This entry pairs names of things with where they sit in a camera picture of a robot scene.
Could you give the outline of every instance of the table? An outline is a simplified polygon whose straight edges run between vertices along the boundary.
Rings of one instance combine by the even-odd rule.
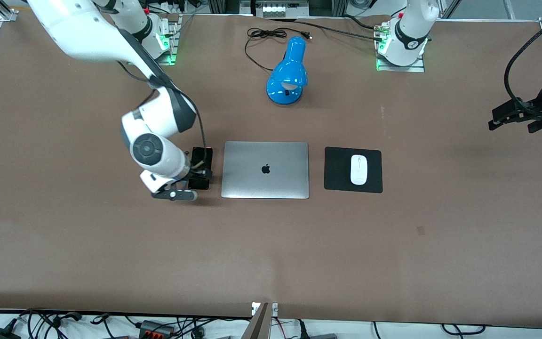
[[[278,107],[243,46],[249,27],[286,25],[314,39],[309,86]],[[119,137],[149,89],[65,56],[22,13],[0,31],[0,307],[247,316],[273,301],[284,318],[542,327],[542,133],[486,125],[536,30],[437,22],[426,73],[390,73],[369,41],[198,16],[164,67],[215,149],[211,189],[186,203],[150,198]],[[285,42],[249,52],[273,66]],[[542,37],[511,83],[524,99],[542,87]],[[191,150],[200,135],[172,141]],[[226,141],[308,142],[310,198],[221,198]],[[323,189],[326,146],[381,150],[383,193]]]

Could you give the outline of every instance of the mouse pad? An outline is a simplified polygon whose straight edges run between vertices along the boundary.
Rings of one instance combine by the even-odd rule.
[[[351,182],[351,157],[359,154],[367,158],[367,182]],[[382,193],[382,152],[357,148],[325,148],[323,187],[334,191]]]

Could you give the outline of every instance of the laptop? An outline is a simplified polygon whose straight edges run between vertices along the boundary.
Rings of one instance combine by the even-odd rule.
[[[226,142],[221,197],[308,198],[308,144]]]

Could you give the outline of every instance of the desk lamp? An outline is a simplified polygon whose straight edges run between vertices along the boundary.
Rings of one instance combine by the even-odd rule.
[[[290,105],[303,94],[303,86],[307,86],[307,70],[303,65],[305,39],[295,36],[288,40],[288,47],[282,60],[271,73],[267,81],[267,95],[274,103]]]

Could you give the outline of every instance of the computer mouse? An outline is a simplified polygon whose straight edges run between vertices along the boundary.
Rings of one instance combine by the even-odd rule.
[[[367,182],[367,158],[360,154],[351,157],[351,182],[363,185]]]

